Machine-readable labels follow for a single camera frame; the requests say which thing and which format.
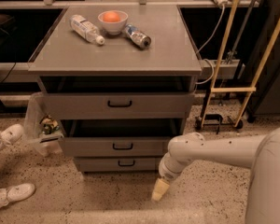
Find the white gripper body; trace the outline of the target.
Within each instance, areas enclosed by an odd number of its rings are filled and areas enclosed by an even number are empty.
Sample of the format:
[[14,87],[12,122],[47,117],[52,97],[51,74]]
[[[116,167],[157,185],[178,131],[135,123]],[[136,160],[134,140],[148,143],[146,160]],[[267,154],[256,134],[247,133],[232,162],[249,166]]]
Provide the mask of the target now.
[[159,174],[167,182],[176,180],[186,168],[186,164],[174,159],[169,153],[166,153],[159,164]]

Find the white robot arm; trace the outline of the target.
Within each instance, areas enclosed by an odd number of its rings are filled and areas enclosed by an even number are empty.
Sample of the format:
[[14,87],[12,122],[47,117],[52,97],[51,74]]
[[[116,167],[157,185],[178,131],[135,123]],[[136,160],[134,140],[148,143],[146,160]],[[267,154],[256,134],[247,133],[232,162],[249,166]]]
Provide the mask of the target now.
[[280,224],[280,127],[264,135],[207,140],[187,133],[169,141],[152,191],[158,201],[194,161],[213,161],[250,170],[245,224]]

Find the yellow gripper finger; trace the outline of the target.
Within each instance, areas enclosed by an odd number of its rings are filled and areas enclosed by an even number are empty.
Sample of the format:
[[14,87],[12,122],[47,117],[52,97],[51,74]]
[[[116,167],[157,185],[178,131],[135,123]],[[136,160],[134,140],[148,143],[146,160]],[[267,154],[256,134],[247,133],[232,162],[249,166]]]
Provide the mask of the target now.
[[151,200],[156,202],[159,201],[169,188],[170,183],[168,181],[163,178],[158,178],[154,189],[152,190]]

